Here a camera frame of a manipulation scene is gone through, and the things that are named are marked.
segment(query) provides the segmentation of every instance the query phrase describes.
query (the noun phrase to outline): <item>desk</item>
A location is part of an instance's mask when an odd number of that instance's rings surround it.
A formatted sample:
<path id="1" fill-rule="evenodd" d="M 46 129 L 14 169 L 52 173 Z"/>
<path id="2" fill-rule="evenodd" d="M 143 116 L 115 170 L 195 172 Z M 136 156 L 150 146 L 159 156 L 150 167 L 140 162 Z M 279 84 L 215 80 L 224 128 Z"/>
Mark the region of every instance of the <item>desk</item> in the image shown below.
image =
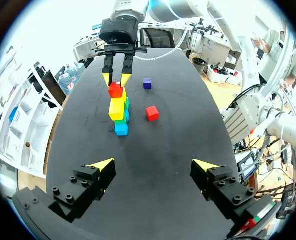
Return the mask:
<path id="1" fill-rule="evenodd" d="M 143 58 L 170 49 L 149 49 Z M 124 56 L 114 60 L 114 79 Z M 69 181 L 75 166 L 115 158 L 116 177 L 101 201 L 73 224 L 108 240 L 225 239 L 233 226 L 206 202 L 190 177 L 193 158 L 226 164 L 237 173 L 231 140 L 213 97 L 180 51 L 156 61 L 134 59 L 126 85 L 129 135 L 118 137 L 108 116 L 104 57 L 84 72 L 58 123 L 49 156 L 47 192 Z M 152 89 L 143 88 L 152 78 Z M 145 109 L 156 106 L 159 120 Z"/>

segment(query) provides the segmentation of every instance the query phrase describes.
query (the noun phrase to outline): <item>purple cube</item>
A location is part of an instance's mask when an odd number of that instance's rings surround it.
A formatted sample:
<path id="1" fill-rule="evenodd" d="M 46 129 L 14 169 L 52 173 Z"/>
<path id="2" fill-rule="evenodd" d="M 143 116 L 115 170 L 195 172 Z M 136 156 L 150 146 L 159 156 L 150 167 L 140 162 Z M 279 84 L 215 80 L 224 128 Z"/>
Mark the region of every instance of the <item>purple cube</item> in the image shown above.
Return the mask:
<path id="1" fill-rule="evenodd" d="M 152 79 L 151 78 L 144 78 L 143 79 L 143 88 L 144 89 L 152 89 Z"/>

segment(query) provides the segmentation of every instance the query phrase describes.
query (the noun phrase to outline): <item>cabinet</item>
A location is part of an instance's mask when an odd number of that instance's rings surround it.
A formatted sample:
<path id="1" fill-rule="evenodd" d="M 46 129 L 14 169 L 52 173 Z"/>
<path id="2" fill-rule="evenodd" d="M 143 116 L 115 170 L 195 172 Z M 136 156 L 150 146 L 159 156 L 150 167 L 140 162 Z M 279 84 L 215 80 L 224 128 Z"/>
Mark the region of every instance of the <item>cabinet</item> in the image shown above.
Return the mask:
<path id="1" fill-rule="evenodd" d="M 220 63 L 219 66 L 223 67 L 227 60 L 229 51 L 230 49 L 228 47 L 222 46 L 205 37 L 203 41 L 201 59 L 205 60 L 208 65 Z"/>

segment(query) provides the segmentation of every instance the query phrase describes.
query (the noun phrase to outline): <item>bolt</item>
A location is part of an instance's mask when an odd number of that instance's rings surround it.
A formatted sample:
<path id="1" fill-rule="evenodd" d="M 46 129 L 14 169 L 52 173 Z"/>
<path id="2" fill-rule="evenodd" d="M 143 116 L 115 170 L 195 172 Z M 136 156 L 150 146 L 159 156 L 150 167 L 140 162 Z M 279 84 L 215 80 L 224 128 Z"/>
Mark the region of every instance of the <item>bolt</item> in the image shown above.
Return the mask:
<path id="1" fill-rule="evenodd" d="M 77 182 L 77 178 L 75 176 L 71 176 L 70 177 L 70 182 L 72 182 L 73 184 L 75 184 Z"/>
<path id="2" fill-rule="evenodd" d="M 235 204 L 238 204 L 241 200 L 242 200 L 242 197 L 239 196 L 239 195 L 236 195 L 236 196 L 234 196 L 234 198 L 233 198 L 232 201 L 233 201 Z"/>
<path id="3" fill-rule="evenodd" d="M 89 186 L 89 183 L 88 183 L 87 180 L 82 180 L 81 185 L 82 185 L 83 187 L 88 187 L 88 186 Z"/>
<path id="4" fill-rule="evenodd" d="M 247 191 L 247 195 L 253 195 L 255 193 L 255 189 L 253 187 L 250 187 Z"/>
<path id="5" fill-rule="evenodd" d="M 33 203 L 33 204 L 36 204 L 36 203 L 38 203 L 38 198 L 36 198 L 36 197 L 35 197 L 35 198 L 33 198 L 33 199 L 32 199 L 32 203 Z"/>
<path id="6" fill-rule="evenodd" d="M 75 201 L 75 199 L 72 195 L 68 194 L 68 195 L 66 195 L 66 201 L 67 201 L 67 203 L 72 204 Z"/>
<path id="7" fill-rule="evenodd" d="M 226 185 L 226 182 L 225 181 L 220 181 L 219 183 L 218 183 L 218 187 L 224 187 Z"/>
<path id="8" fill-rule="evenodd" d="M 58 187 L 53 187 L 52 188 L 52 193 L 54 194 L 54 195 L 59 195 L 60 194 L 60 191 L 59 191 L 59 189 L 58 189 Z"/>

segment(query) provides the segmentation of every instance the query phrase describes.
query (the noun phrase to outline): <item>blue cube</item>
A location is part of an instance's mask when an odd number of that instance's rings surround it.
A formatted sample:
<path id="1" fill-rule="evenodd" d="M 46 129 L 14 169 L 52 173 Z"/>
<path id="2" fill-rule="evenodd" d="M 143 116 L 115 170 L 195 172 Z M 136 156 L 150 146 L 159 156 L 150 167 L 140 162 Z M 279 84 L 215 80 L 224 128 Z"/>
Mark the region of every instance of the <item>blue cube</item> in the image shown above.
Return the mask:
<path id="1" fill-rule="evenodd" d="M 117 136 L 127 136 L 128 135 L 128 125 L 125 124 L 116 124 L 114 127 L 114 132 L 117 134 Z"/>
<path id="2" fill-rule="evenodd" d="M 129 111 L 125 110 L 126 122 L 129 123 Z"/>
<path id="3" fill-rule="evenodd" d="M 143 88 L 144 89 L 152 89 L 152 79 L 151 78 L 144 78 L 143 79 Z"/>

